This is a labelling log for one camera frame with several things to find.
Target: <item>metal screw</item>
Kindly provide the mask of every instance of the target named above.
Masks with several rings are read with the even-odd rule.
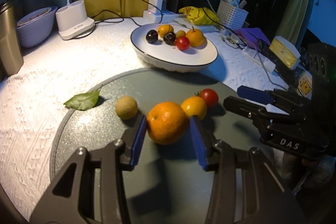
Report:
[[[124,144],[124,141],[123,141],[122,139],[116,139],[116,140],[113,142],[113,144],[114,144],[115,146],[121,146],[121,145]]]
[[[77,150],[76,150],[77,154],[78,155],[83,155],[84,152],[86,152],[86,148],[85,147],[79,147]]]
[[[219,141],[215,144],[215,146],[220,145],[222,142],[223,142],[222,140],[219,140]]]
[[[251,148],[251,152],[252,152],[253,154],[259,154],[259,153],[260,153],[260,149],[257,148],[257,147],[253,147],[253,148]]]

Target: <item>dark cherry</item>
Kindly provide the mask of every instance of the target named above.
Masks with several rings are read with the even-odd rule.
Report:
[[[156,30],[150,30],[146,35],[146,40],[148,43],[155,43],[159,38]]]
[[[169,32],[168,34],[165,35],[163,40],[168,44],[168,45],[174,45],[176,39],[176,35],[173,32]]]

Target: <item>textured tablecloth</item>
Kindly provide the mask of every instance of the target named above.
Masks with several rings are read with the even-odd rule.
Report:
[[[130,35],[136,27],[126,19],[100,25],[90,36],[70,41],[55,32],[37,48],[24,51],[19,73],[1,82],[0,182],[26,219],[50,183],[51,145],[68,111],[63,102],[119,73],[149,67],[131,45]],[[274,88],[260,66],[226,45],[218,33],[206,37],[220,58],[203,73],[234,90],[240,85]],[[271,78],[285,85],[275,73]]]

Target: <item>green leaf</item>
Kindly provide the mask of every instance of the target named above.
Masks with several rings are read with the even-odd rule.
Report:
[[[77,110],[88,110],[96,105],[99,94],[100,89],[92,92],[77,94],[70,100],[66,101],[64,105]]]

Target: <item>white plastic basket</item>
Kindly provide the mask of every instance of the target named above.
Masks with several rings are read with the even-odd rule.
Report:
[[[248,12],[234,7],[221,0],[217,10],[217,16],[221,23],[232,30],[240,29],[245,22]]]

